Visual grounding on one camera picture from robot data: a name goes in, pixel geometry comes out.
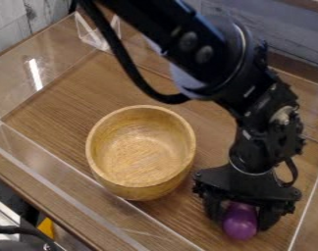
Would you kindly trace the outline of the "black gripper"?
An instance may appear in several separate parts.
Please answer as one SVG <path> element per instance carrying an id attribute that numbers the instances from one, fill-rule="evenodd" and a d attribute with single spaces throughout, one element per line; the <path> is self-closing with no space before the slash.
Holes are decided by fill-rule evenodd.
<path id="1" fill-rule="evenodd" d="M 224 200 L 236 201 L 261 207 L 259 210 L 259 230 L 268 230 L 286 214 L 295 211 L 300 200 L 300 191 L 290 184 L 283 184 L 273 172 L 260 176 L 241 173 L 231 164 L 208 168 L 193 174 L 193 192 L 204 200 L 208 218 L 223 224 L 225 214 Z"/>

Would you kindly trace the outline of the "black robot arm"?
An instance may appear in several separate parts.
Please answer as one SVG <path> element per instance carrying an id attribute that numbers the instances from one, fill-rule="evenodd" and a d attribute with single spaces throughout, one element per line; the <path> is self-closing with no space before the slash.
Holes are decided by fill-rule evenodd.
<path id="1" fill-rule="evenodd" d="M 267 42 L 255 40 L 241 22 L 204 17 L 184 0 L 83 0 L 81 6 L 149 97 L 165 104 L 213 101 L 233 116 L 228 162 L 195 174 L 193 190 L 215 222 L 268 230 L 294 212 L 302 197 L 275 169 L 294 164 L 306 140 L 298 96 L 268 66 Z M 176 68 L 176 93 L 160 93 L 145 81 L 106 11 L 145 35 Z"/>

